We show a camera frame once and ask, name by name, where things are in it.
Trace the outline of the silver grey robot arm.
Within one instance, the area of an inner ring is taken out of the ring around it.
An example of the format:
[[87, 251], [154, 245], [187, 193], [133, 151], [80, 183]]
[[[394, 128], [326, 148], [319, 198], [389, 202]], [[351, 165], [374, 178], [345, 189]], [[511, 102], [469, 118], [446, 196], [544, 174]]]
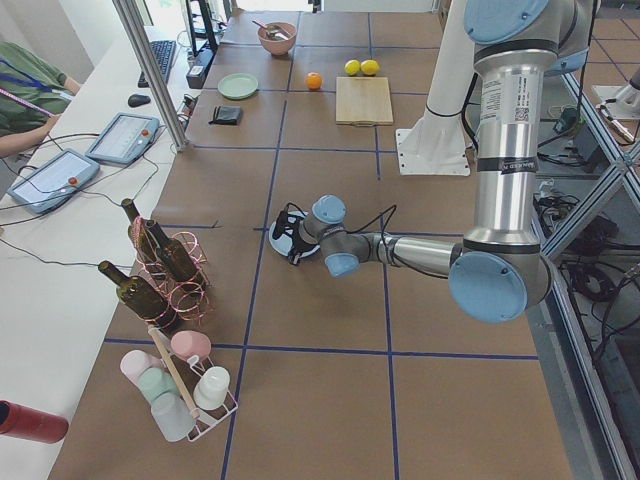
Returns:
[[272, 248], [291, 264], [320, 252], [335, 278], [369, 261], [444, 278], [459, 307], [487, 323], [540, 303], [552, 282], [531, 226], [543, 78], [585, 63], [598, 9], [596, 1], [466, 5], [482, 90], [474, 224], [460, 243], [349, 231], [345, 204], [325, 195], [309, 210], [285, 206], [269, 230]]

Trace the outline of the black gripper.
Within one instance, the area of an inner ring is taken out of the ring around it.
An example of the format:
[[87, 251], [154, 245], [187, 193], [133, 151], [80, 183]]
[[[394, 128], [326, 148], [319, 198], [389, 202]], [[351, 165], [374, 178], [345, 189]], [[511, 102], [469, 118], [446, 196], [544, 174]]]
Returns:
[[298, 265], [301, 259], [318, 251], [317, 244], [308, 243], [301, 236], [304, 218], [300, 211], [280, 211], [273, 222], [273, 249], [286, 257], [291, 265]]

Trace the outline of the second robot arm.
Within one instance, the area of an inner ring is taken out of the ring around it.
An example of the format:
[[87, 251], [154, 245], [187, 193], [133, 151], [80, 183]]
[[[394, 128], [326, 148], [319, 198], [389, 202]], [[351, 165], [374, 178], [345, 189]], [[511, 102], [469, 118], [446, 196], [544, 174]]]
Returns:
[[596, 109], [600, 115], [627, 144], [633, 144], [637, 133], [632, 133], [623, 121], [635, 121], [639, 127], [639, 70], [625, 85], [595, 85], [592, 90], [599, 100]]

